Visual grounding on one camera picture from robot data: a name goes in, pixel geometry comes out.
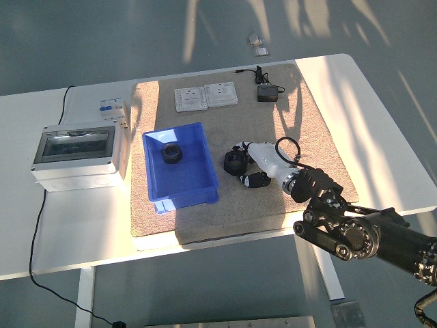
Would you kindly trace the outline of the robot right hand white shell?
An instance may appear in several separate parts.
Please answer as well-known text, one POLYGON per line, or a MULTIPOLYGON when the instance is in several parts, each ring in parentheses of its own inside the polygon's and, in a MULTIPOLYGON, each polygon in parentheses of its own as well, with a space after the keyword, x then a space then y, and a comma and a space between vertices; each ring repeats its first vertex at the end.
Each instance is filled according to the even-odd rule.
POLYGON ((244 150, 267 177, 275 179, 285 193, 291 193, 300 169, 292 164, 291 158, 280 147, 268 142, 242 141, 233 149, 244 150))

